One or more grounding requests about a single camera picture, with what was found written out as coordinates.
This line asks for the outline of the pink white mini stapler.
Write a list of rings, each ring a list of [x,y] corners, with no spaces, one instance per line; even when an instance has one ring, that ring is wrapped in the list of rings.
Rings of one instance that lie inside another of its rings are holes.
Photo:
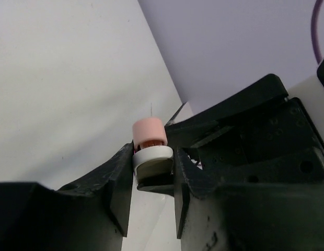
[[[134,154],[133,170],[139,186],[167,181],[172,173],[173,149],[163,122],[157,117],[148,117],[132,126]]]

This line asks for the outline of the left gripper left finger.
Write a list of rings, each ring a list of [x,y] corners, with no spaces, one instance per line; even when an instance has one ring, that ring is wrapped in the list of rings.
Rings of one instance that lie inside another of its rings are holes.
[[[0,250],[121,250],[129,225],[133,145],[59,190],[0,182]]]

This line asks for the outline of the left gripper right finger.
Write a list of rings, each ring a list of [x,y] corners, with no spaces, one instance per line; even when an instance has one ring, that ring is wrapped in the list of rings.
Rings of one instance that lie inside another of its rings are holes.
[[[182,148],[174,156],[182,250],[324,250],[324,155],[318,148],[203,169]]]

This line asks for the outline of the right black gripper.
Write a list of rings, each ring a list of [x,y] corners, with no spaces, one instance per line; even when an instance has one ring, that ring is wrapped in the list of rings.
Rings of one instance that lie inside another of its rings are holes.
[[[324,198],[324,142],[299,98],[268,74],[178,123],[166,124],[175,171],[195,195],[268,188]]]

